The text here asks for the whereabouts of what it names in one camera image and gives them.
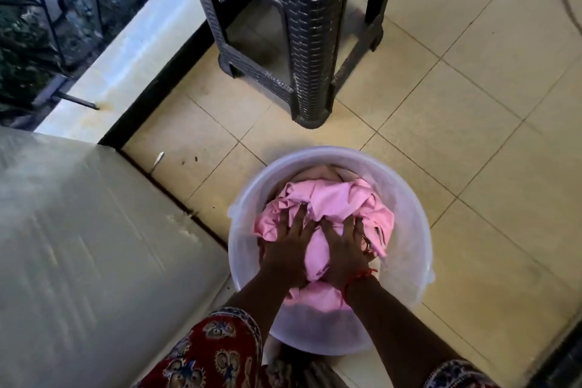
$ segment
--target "beige tiled floor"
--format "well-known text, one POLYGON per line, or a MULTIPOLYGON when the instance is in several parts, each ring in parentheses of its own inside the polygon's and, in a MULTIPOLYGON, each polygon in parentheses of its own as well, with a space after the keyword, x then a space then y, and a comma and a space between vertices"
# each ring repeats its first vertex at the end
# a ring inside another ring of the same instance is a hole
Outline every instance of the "beige tiled floor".
MULTIPOLYGON (((582 17, 582 0, 571 0, 582 17)), ((339 55, 361 30, 351 0, 339 55)), ((361 149, 415 190, 433 231, 436 281, 415 314, 506 387, 522 386, 582 303, 582 38, 560 0, 390 0, 385 35, 328 122, 230 79, 212 47, 125 150, 216 233, 265 164, 313 145, 361 149)), ((276 10, 229 29, 285 75, 276 10)), ((375 351, 340 359, 350 386, 386 386, 375 351)))

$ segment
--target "red patterned clothing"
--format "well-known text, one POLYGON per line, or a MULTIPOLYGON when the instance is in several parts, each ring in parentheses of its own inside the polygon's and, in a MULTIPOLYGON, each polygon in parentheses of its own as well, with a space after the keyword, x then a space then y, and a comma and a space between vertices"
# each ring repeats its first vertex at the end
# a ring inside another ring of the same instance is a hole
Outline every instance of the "red patterned clothing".
MULTIPOLYGON (((326 363, 322 368, 313 362, 304 377, 292 377, 292 362, 260 366, 262 357, 254 319, 241 309, 224 307, 196 324, 134 388, 346 387, 326 363)), ((469 362, 450 361, 431 374, 425 388, 499 387, 469 362)))

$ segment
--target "hand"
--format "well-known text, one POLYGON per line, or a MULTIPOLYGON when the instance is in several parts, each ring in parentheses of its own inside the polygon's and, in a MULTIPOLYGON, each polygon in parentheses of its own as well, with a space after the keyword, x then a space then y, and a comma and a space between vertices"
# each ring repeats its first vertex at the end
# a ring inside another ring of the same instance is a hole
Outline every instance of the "hand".
POLYGON ((364 224, 361 218, 358 218, 354 227, 353 215, 348 216, 343 221, 341 236, 326 218, 323 218, 320 224, 329 244, 329 267, 324 274, 324 280, 336 289, 343 290, 350 278, 366 270, 370 262, 370 258, 361 249, 364 224))
POLYGON ((289 210, 281 211, 277 226, 277 240, 265 243, 261 268, 267 267, 289 280, 289 288, 302 287, 307 282, 305 250, 316 230, 317 222, 309 221, 303 227, 307 205, 302 204, 289 228, 289 210))

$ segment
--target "forearm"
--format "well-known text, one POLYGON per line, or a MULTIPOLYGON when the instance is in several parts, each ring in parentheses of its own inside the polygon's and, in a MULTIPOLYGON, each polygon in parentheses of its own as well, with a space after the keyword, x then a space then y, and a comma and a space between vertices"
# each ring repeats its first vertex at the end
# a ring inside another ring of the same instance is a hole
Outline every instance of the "forearm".
POLYGON ((265 343, 275 316, 290 288, 285 273, 263 266, 225 306, 241 308, 251 315, 257 322, 265 343))
POLYGON ((375 278, 354 281, 346 299, 372 338, 395 388, 422 388, 439 364, 459 357, 375 278))

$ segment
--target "laundry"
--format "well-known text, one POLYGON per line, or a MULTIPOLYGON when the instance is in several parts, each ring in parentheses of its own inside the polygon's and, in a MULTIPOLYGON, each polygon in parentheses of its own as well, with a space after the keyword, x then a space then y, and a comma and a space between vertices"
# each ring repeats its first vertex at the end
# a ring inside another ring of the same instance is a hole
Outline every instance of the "laundry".
MULTIPOLYGON (((303 224, 326 217, 342 234, 343 221, 350 215, 362 218, 365 238, 362 249, 370 249, 383 258, 394 227, 393 213, 382 203, 372 187, 346 169, 316 166, 302 171, 276 187, 274 199, 257 216, 254 234, 268 242, 276 241, 281 210, 289 209, 289 223, 299 206, 307 203, 303 224)), ((305 267, 307 285, 291 289, 285 304, 305 303, 324 311, 350 309, 339 290, 320 281, 329 263, 329 247, 323 230, 318 227, 307 246, 305 267)))

